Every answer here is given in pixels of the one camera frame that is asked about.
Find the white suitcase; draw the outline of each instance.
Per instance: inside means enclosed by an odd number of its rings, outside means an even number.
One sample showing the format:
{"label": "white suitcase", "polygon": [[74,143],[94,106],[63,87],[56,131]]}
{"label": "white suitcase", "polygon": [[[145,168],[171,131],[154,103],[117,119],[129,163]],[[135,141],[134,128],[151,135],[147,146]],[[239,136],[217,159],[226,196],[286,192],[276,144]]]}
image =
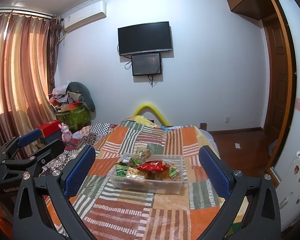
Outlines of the white suitcase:
{"label": "white suitcase", "polygon": [[281,231],[300,217],[300,151],[276,189],[280,207]]}

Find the brown curtain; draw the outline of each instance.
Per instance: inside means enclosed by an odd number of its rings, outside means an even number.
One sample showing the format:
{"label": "brown curtain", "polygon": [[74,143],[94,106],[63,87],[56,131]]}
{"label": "brown curtain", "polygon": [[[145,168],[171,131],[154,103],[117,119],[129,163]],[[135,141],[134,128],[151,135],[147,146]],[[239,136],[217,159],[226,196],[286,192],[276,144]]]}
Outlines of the brown curtain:
{"label": "brown curtain", "polygon": [[[0,15],[0,147],[54,119],[47,87],[49,25],[39,17]],[[17,158],[35,150],[31,144]]]}
{"label": "brown curtain", "polygon": [[59,39],[61,30],[61,16],[54,15],[50,22],[47,47],[47,77],[49,94],[51,94],[52,90],[56,87],[54,75],[56,74],[57,70]]}

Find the metal screw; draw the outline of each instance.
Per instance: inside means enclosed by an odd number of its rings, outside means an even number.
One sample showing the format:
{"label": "metal screw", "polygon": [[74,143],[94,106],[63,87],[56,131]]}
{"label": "metal screw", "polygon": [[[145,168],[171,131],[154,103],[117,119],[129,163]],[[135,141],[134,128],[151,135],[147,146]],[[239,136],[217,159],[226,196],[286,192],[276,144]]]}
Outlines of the metal screw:
{"label": "metal screw", "polygon": [[271,176],[269,174],[265,174],[265,179],[266,180],[271,180]]}
{"label": "metal screw", "polygon": [[29,179],[29,178],[30,178],[30,174],[29,173],[23,175],[23,179]]}
{"label": "metal screw", "polygon": [[52,175],[53,175],[53,176],[59,176],[60,173],[61,173],[60,170],[54,170],[54,171],[52,172]]}
{"label": "metal screw", "polygon": [[241,176],[242,176],[242,171],[235,170],[233,173],[234,173],[235,176],[237,176],[237,177],[241,177]]}

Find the plaid bedspread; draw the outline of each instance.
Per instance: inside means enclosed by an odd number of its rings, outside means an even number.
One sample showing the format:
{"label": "plaid bedspread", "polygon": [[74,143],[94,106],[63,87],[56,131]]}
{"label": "plaid bedspread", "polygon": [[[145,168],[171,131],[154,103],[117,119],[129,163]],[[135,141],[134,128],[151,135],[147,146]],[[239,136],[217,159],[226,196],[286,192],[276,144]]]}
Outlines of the plaid bedspread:
{"label": "plaid bedspread", "polygon": [[[105,136],[93,145],[96,160],[77,196],[70,201],[97,239],[197,239],[219,211],[222,200],[198,158],[201,146],[212,146],[196,127],[165,131],[143,117],[134,117],[115,128],[107,123],[96,124],[90,133]],[[123,153],[135,152],[138,147],[154,154],[183,155],[186,174],[179,195],[113,187],[109,171]],[[58,231],[66,235],[49,198],[46,203]]]}

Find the bed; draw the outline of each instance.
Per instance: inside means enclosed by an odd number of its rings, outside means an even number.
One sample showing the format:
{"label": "bed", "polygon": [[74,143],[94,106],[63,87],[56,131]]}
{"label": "bed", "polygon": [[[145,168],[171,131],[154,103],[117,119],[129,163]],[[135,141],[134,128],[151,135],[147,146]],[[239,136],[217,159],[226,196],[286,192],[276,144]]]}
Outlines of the bed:
{"label": "bed", "polygon": [[[77,196],[70,199],[80,218],[97,239],[197,239],[218,213],[224,199],[213,189],[199,163],[199,148],[208,145],[219,157],[213,137],[194,126],[162,129],[142,116],[119,125],[98,123],[74,134],[77,149],[65,151],[48,170],[62,169],[85,144],[96,160]],[[109,172],[123,153],[146,147],[154,154],[183,155],[185,181],[179,195],[159,195],[115,189]],[[49,197],[46,204],[59,233],[66,235]],[[245,199],[236,220],[242,220]]]}

